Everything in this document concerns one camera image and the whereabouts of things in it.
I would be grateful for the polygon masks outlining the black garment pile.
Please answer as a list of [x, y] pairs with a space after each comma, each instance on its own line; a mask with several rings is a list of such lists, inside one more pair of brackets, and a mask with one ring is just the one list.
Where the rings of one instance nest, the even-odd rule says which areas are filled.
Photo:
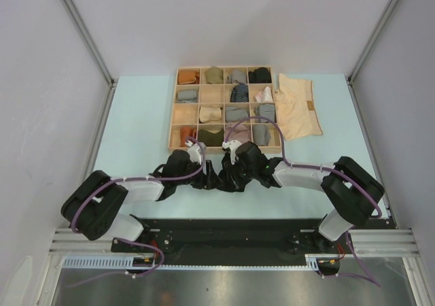
[[244, 192], [246, 185], [251, 182], [246, 175], [245, 167], [239, 163], [232, 165], [228, 153], [222, 159], [222, 170], [218, 176], [222, 183], [217, 189], [225, 192]]

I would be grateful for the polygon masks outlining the orange and cream underwear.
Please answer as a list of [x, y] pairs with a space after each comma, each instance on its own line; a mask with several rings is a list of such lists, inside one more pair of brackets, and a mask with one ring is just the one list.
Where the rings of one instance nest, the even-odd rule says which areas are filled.
[[196, 127], [182, 126], [179, 131], [179, 136], [181, 147], [191, 147], [194, 143], [189, 139], [189, 137], [196, 137]]

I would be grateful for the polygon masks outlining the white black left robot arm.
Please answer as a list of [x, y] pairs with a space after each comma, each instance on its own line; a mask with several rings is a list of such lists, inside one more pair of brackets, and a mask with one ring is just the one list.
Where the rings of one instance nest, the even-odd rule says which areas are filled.
[[189, 151], [175, 150], [165, 164], [144, 177], [112, 179], [102, 170], [92, 172], [64, 202], [60, 214], [70, 222], [73, 232], [90, 241], [104, 235], [120, 237], [140, 252], [149, 246], [150, 234], [136, 216], [120, 214], [120, 208], [124, 204], [163, 201], [181, 185], [204, 190], [223, 185], [212, 162], [197, 145]]

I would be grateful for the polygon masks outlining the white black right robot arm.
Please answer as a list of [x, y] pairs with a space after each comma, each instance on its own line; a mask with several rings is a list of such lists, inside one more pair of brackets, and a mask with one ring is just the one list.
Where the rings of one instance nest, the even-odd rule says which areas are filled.
[[320, 252], [330, 252], [353, 227], [382, 216], [379, 201], [385, 194], [384, 187], [350, 157], [311, 165], [292, 163], [284, 156], [267, 158], [251, 141], [225, 141], [222, 149], [223, 180], [231, 192], [256, 180], [265, 188], [299, 187], [327, 196], [334, 209], [322, 219], [313, 236]]

